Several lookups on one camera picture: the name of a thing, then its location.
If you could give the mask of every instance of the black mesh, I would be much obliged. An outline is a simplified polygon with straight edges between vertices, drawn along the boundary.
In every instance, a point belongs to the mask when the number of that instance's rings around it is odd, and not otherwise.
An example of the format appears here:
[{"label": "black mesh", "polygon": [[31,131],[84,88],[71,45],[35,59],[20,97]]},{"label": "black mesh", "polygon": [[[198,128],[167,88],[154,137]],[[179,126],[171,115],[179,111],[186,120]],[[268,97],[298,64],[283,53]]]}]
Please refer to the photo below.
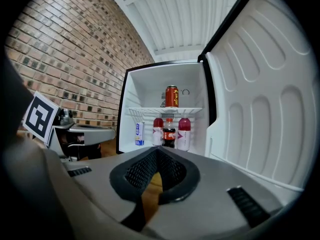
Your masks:
[{"label": "black mesh", "polygon": [[179,184],[186,176],[186,168],[180,162],[157,149],[130,166],[125,178],[142,195],[156,172],[161,175],[164,191]]},{"label": "black mesh", "polygon": [[139,190],[142,195],[156,172],[157,152],[154,151],[129,167],[126,171],[125,178],[132,186]]},{"label": "black mesh", "polygon": [[186,167],[161,150],[158,150],[157,168],[161,175],[163,191],[178,185],[186,176]]}]

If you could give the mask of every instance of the wire shelf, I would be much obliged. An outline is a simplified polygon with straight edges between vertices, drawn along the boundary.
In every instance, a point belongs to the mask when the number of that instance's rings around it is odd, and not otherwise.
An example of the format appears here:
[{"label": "wire shelf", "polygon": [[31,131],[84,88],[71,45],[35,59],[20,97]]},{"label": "wire shelf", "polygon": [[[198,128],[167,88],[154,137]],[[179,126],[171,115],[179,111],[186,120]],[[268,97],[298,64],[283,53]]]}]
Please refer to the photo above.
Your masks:
[{"label": "wire shelf", "polygon": [[129,107],[131,111],[143,114],[186,114],[192,115],[202,110],[201,107]]}]

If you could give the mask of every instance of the fridge door panel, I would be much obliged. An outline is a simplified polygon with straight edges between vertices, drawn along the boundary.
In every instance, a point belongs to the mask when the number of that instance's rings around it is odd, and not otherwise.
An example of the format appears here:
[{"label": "fridge door panel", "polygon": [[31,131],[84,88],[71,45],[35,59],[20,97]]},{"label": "fridge door panel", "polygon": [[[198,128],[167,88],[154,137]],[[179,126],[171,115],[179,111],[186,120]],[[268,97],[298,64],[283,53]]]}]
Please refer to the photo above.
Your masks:
[{"label": "fridge door panel", "polygon": [[216,102],[205,156],[283,189],[278,197],[290,202],[320,137],[319,68],[302,26],[283,0],[248,0],[205,58]]}]

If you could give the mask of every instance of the plastic bottle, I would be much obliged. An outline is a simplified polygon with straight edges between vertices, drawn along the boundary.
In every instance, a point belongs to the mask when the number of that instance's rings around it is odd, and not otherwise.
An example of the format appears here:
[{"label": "plastic bottle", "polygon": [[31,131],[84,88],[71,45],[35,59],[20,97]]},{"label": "plastic bottle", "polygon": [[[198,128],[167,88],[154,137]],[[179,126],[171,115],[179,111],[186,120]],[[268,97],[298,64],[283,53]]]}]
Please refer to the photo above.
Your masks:
[{"label": "plastic bottle", "polygon": [[153,121],[152,144],[155,146],[162,145],[164,121],[159,116]]},{"label": "plastic bottle", "polygon": [[173,126],[173,119],[167,118],[163,127],[162,146],[175,148],[176,129]]},{"label": "plastic bottle", "polygon": [[178,150],[188,151],[190,149],[191,122],[183,116],[179,121],[178,128]]}]

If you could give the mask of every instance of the white ceiling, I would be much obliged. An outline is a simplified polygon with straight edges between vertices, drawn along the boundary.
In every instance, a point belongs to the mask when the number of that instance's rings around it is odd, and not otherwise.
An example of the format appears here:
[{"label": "white ceiling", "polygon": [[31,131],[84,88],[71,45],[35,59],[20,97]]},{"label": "white ceiling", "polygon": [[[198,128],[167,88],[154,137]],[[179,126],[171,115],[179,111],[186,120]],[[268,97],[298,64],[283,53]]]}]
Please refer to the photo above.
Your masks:
[{"label": "white ceiling", "polygon": [[115,0],[155,62],[197,59],[236,0]]}]

